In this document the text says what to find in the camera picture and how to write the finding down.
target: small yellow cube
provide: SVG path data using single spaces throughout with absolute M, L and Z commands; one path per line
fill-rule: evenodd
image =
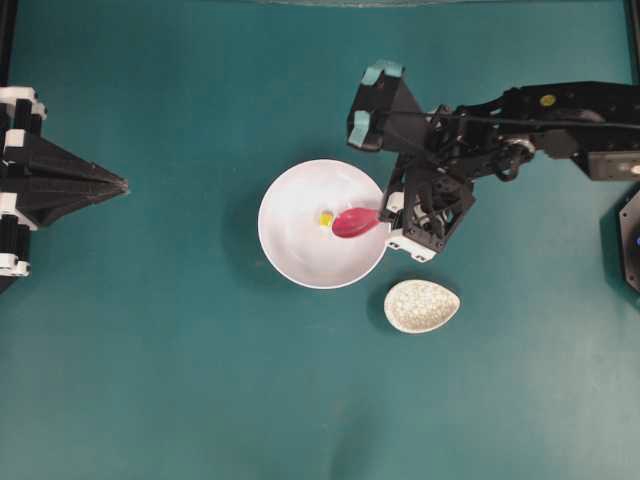
M 330 227 L 333 223 L 333 214 L 331 212 L 322 212 L 320 214 L 319 223 L 323 227 Z

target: black mechanical structure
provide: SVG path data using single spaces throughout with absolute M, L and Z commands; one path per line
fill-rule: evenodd
M 475 202 L 474 181 L 518 177 L 536 151 L 596 181 L 640 179 L 640 87 L 578 82 L 512 88 L 487 103 L 424 113 L 391 62 L 369 67 L 348 143 L 398 153 L 380 209 L 388 245 L 418 261 L 440 253 Z
M 0 1 L 0 293 L 31 272 L 31 233 L 128 191 L 127 182 L 41 137 L 34 89 L 7 87 L 17 2 Z

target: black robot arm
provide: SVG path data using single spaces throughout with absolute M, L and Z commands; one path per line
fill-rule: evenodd
M 380 209 L 388 245 L 426 261 L 473 205 L 473 182 L 508 182 L 537 150 L 570 159 L 592 180 L 640 179 L 640 87 L 578 82 L 513 88 L 455 110 L 422 111 L 402 67 L 365 72 L 347 120 L 354 148 L 399 153 Z

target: white bowl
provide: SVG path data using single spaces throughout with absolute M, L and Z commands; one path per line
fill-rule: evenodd
M 385 251 L 388 224 L 339 238 L 320 216 L 348 208 L 379 208 L 382 191 L 363 171 L 337 160 L 311 160 L 280 175 L 265 193 L 258 236 L 282 275 L 309 288 L 339 288 L 367 275 Z
M 405 280 L 384 299 L 389 323 L 404 333 L 426 333 L 447 323 L 460 308 L 451 290 L 425 280 Z

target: yellow object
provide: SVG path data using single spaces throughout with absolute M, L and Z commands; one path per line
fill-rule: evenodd
M 540 98 L 540 105 L 542 105 L 543 107 L 552 107 L 555 103 L 556 103 L 555 95 L 549 94 Z
M 320 214 L 320 225 L 329 227 L 333 223 L 333 214 L 330 212 L 322 212 Z

